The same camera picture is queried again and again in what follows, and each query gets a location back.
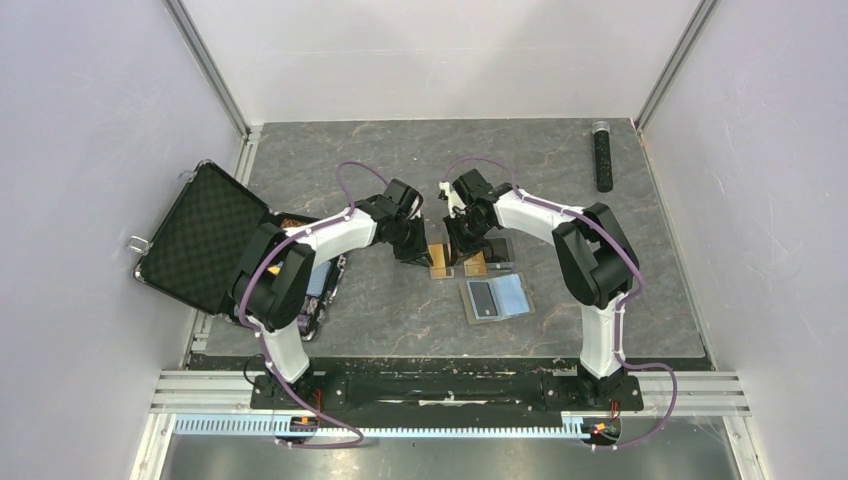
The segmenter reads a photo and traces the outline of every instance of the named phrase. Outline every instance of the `white robotic arm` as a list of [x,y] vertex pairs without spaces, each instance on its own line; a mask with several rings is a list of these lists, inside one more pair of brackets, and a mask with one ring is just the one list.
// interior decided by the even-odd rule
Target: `white robotic arm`
[[[477,170],[461,175],[452,185],[441,183],[440,189],[448,201],[449,214],[444,220],[451,248],[458,252],[457,263],[476,254],[485,243],[483,235],[493,227],[520,230],[556,247],[566,286],[582,304],[578,374],[591,384],[587,389],[593,392],[588,393],[595,397],[604,396],[620,383],[625,373],[615,357],[615,305],[630,290],[632,274],[603,239],[568,213],[595,220],[638,264],[609,208],[603,204],[571,207],[541,199],[534,202],[531,199],[535,197],[513,190],[509,184],[493,187]],[[600,247],[593,251],[588,242],[600,242]]]
[[309,368],[297,322],[312,270],[343,253],[378,242],[390,243],[395,258],[403,263],[429,266],[424,224],[420,214],[421,195],[408,185],[393,180],[382,195],[356,203],[350,211],[301,227],[260,227],[242,258],[231,295],[237,304],[251,276],[269,249],[289,238],[291,242],[263,272],[247,299],[249,322],[259,327],[268,361],[286,382],[298,380]]

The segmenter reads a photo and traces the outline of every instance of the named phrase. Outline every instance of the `black marker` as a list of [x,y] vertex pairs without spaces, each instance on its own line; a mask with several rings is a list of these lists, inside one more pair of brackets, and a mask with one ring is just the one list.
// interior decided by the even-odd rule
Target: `black marker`
[[592,124],[592,139],[595,143],[595,185],[599,192],[612,190],[612,158],[609,149],[609,122]]

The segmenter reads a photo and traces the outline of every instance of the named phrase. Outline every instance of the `black mounting base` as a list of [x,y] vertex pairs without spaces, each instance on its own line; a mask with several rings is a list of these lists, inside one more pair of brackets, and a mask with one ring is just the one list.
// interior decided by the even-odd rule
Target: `black mounting base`
[[545,405],[551,409],[609,411],[615,400],[620,411],[638,412],[645,408],[636,377],[625,375],[618,386],[605,396],[591,399],[586,398],[582,382],[575,376],[544,378]]
[[[327,371],[304,376],[294,389],[310,405],[320,404],[339,420],[373,428],[555,427],[562,425],[563,410],[606,415],[612,400],[618,401],[622,411],[644,408],[634,377],[626,377],[609,398],[593,405],[579,394],[579,385],[576,375],[549,372],[406,375]],[[269,381],[264,375],[256,378],[250,407],[300,409],[276,379]]]

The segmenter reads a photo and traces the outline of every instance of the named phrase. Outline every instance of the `white wall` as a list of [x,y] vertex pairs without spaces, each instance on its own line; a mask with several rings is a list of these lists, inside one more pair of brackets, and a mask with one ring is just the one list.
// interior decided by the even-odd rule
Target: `white wall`
[[249,123],[635,117],[697,0],[185,0]]
[[157,0],[0,2],[0,105],[0,478],[127,478],[189,309],[124,244],[238,138]]
[[722,2],[646,131],[775,478],[848,467],[846,25],[838,0]]

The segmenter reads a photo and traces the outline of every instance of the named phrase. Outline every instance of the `gray table surface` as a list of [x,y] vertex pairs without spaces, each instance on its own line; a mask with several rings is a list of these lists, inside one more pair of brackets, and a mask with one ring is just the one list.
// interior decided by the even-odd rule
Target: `gray table surface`
[[[338,213],[345,197],[333,178],[344,160],[365,162],[425,197],[422,210],[431,243],[444,232],[446,203],[437,182],[456,158],[498,158],[517,172],[528,192],[558,203],[613,209],[642,265],[645,294],[628,305],[624,347],[631,357],[701,357],[703,344],[680,272],[656,187],[629,120],[613,119],[615,188],[594,187],[590,119],[425,120],[277,123],[264,127],[249,187],[274,209],[313,217]],[[508,176],[478,168],[493,184]],[[368,172],[350,167],[344,177],[357,198],[381,193]],[[565,288],[556,252],[521,233],[509,233],[516,270],[533,294],[533,314],[470,325],[460,280],[432,280],[427,269],[402,265],[391,247],[351,252],[336,301],[307,353],[320,356],[570,356],[579,355],[579,304]],[[258,352],[246,330],[216,321],[207,355]]]

